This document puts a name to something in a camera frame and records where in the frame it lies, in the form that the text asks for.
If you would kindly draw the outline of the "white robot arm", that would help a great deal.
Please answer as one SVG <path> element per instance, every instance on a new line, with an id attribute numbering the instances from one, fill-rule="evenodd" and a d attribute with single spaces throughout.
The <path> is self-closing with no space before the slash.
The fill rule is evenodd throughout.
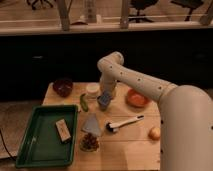
<path id="1" fill-rule="evenodd" d="M 121 81 L 157 103 L 160 122 L 160 171 L 213 171 L 213 100 L 202 89 L 176 85 L 124 66 L 113 52 L 97 62 L 103 90 Z"/>

